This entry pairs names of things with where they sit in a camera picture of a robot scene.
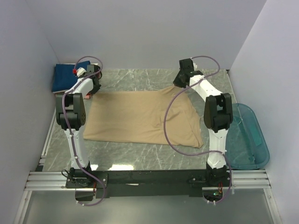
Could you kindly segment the folded white t shirt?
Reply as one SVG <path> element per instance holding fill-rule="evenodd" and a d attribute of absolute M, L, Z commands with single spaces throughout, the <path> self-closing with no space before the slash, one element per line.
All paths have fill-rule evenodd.
<path fill-rule="evenodd" d="M 71 65 L 75 65 L 75 63 L 63 63 L 63 64 L 71 64 Z M 90 64 L 93 64 L 93 65 L 99 65 L 98 63 L 90 63 Z"/>

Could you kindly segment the black base beam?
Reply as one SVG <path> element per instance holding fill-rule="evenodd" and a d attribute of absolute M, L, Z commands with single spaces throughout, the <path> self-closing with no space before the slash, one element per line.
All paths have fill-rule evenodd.
<path fill-rule="evenodd" d="M 182 196 L 202 197 L 203 188 L 228 187 L 229 172 L 206 169 L 185 170 L 120 170 L 92 171 L 90 177 L 78 169 L 68 172 L 67 189 L 91 189 L 90 194 L 76 194 L 76 199 L 122 196 Z"/>

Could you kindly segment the folded pink t shirt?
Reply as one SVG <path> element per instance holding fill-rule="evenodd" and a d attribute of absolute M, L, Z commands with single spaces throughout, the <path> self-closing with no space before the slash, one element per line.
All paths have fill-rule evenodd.
<path fill-rule="evenodd" d="M 60 94 L 60 93 L 64 93 L 63 91 L 59 91 L 59 92 L 53 92 L 55 95 L 57 94 Z M 91 95 L 90 94 L 87 94 L 84 96 L 84 99 L 90 99 L 91 98 Z"/>

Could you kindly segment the teal plastic bin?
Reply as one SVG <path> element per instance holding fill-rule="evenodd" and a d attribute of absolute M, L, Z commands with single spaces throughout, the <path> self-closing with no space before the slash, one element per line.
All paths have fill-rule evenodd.
<path fill-rule="evenodd" d="M 226 137 L 226 156 L 232 169 L 263 169 L 270 153 L 254 111 L 245 104 L 232 104 L 233 122 Z"/>

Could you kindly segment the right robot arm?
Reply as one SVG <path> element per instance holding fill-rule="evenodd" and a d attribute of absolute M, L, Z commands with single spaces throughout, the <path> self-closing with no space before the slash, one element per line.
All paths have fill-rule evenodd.
<path fill-rule="evenodd" d="M 210 186 L 217 186 L 229 179 L 225 154 L 227 133 L 233 122 L 231 95 L 210 84 L 206 76 L 195 69 L 192 58 L 179 61 L 179 72 L 173 84 L 192 88 L 205 102 L 203 118 L 209 132 L 209 156 L 204 181 Z"/>

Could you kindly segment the beige t shirt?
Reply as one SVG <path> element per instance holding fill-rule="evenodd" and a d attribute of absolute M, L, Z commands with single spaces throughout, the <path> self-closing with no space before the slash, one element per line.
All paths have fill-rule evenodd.
<path fill-rule="evenodd" d="M 187 93 L 169 86 L 158 91 L 99 92 L 92 98 L 84 139 L 200 148 L 200 116 Z"/>

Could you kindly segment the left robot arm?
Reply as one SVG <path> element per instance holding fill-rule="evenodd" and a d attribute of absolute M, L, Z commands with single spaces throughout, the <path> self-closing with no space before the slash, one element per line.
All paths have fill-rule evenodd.
<path fill-rule="evenodd" d="M 56 95 L 56 121 L 63 129 L 71 153 L 71 168 L 67 174 L 68 188 L 104 188 L 105 182 L 93 174 L 85 148 L 83 133 L 87 120 L 84 97 L 95 94 L 101 87 L 102 77 L 98 64 L 73 69 L 76 83 L 65 93 Z"/>

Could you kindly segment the folded blue t shirt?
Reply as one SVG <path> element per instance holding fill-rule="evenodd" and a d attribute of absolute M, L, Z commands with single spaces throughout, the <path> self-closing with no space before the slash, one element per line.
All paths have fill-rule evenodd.
<path fill-rule="evenodd" d="M 56 64 L 54 69 L 54 81 L 52 92 L 64 92 L 69 90 L 78 80 L 74 75 L 75 64 Z"/>

